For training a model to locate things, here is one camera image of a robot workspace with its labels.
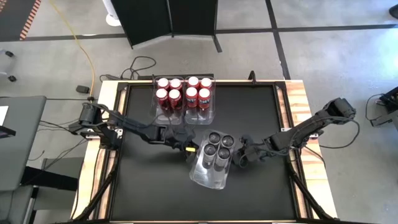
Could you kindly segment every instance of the black table surface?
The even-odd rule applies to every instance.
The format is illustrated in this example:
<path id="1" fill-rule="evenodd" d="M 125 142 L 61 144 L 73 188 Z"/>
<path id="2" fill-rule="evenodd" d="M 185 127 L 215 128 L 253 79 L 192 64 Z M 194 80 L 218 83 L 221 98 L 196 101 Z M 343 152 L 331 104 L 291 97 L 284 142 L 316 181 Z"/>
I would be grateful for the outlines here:
<path id="1" fill-rule="evenodd" d="M 143 123 L 152 90 L 132 88 L 126 114 Z M 250 134 L 256 142 L 280 130 L 272 86 L 221 87 L 216 90 L 216 116 L 197 125 L 198 144 L 206 129 L 235 138 Z M 213 190 L 189 178 L 191 165 L 167 146 L 149 145 L 134 134 L 123 139 L 112 204 L 112 221 L 291 220 L 294 201 L 284 158 L 273 157 L 246 169 L 231 166 L 226 187 Z"/>
<path id="2" fill-rule="evenodd" d="M 0 191 L 18 188 L 25 170 L 46 97 L 0 98 L 0 106 L 8 106 L 3 126 L 16 132 L 0 139 Z"/>

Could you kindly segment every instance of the black partition panel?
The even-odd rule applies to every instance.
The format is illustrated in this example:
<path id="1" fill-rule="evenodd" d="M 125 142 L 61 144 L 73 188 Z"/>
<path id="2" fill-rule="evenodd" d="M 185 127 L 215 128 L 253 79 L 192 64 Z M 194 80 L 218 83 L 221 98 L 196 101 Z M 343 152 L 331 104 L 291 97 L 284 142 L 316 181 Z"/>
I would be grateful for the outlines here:
<path id="1" fill-rule="evenodd" d="M 214 35 L 218 0 L 169 0 L 176 34 Z"/>
<path id="2" fill-rule="evenodd" d="M 152 89 L 130 88 L 126 115 L 143 123 Z M 218 86 L 216 116 L 210 125 L 197 125 L 195 142 L 202 132 L 216 129 L 239 138 L 250 134 L 261 141 L 280 130 L 275 86 Z M 226 187 L 212 190 L 189 178 L 191 165 L 180 152 L 167 146 L 149 145 L 125 133 L 119 170 L 110 208 L 112 221 L 187 220 L 292 220 L 295 200 L 282 157 L 231 166 Z"/>
<path id="3" fill-rule="evenodd" d="M 171 32 L 165 0 L 111 0 L 130 45 Z"/>

